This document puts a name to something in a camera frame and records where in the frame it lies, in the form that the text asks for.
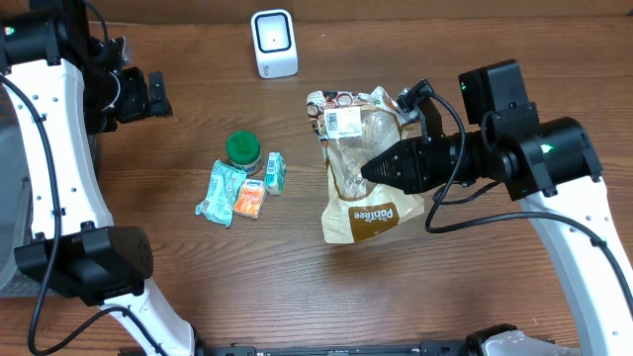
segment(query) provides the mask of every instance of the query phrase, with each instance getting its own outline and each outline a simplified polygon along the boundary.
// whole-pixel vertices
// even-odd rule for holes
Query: plastic bag
[[[382,87],[372,94],[316,91],[308,116],[320,139],[329,202],[321,216],[328,243],[367,239],[424,212],[424,200],[371,183],[361,167],[402,138],[406,122]]]

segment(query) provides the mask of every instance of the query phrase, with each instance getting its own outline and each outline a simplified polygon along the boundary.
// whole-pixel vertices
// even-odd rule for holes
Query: bag label
[[[372,207],[350,207],[347,212],[354,242],[385,232],[397,226],[400,221],[394,203]]]
[[[325,128],[330,139],[362,135],[360,107],[327,109],[324,111]]]

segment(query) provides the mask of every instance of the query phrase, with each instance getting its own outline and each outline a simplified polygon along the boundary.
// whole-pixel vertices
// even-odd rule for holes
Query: barcode label
[[[327,131],[338,131],[338,118],[336,112],[327,113]]]
[[[324,114],[329,138],[357,137],[362,134],[359,107],[328,109]]]
[[[277,160],[277,156],[276,155],[269,155],[268,156],[268,166],[266,167],[266,171],[268,173],[275,173],[275,162]]]

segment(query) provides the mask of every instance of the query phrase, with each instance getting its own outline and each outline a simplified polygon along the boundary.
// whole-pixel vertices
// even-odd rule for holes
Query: green bottle cap
[[[226,154],[231,162],[239,165],[248,165],[257,160],[261,153],[261,147],[257,136],[250,132],[237,132],[232,134],[226,142]]]

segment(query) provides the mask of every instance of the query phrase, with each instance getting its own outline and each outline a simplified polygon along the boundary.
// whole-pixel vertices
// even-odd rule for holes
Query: wood grain surface
[[[258,77],[247,25],[111,32],[134,44],[145,73],[163,72],[174,116],[103,134],[101,189],[116,224],[147,232],[158,286],[212,345],[415,343],[462,339],[502,322],[579,345],[552,264],[528,222],[430,235],[419,217],[363,243],[325,244],[325,169],[305,104],[318,89],[370,92],[380,85],[396,95],[427,78],[465,116],[457,75],[516,58],[541,120],[571,116],[590,133],[620,238],[633,253],[630,18],[298,23],[300,73],[277,80]],[[444,124],[455,130],[447,114]],[[257,134],[265,151],[281,151],[288,180],[281,197],[266,200],[259,220],[235,217],[226,229],[194,216],[194,208],[214,161],[226,158],[227,137],[238,130]],[[454,189],[449,198],[484,183]],[[475,203],[440,209],[436,223],[517,209],[497,188]],[[0,354],[28,354],[33,306],[33,299],[0,301]],[[38,345],[52,345],[95,311],[49,298]],[[112,355],[131,346],[106,318],[61,354]]]
[[[106,21],[129,24],[248,24],[257,11],[283,8],[295,21],[624,16],[633,0],[92,0]],[[3,0],[0,14],[29,0]]]

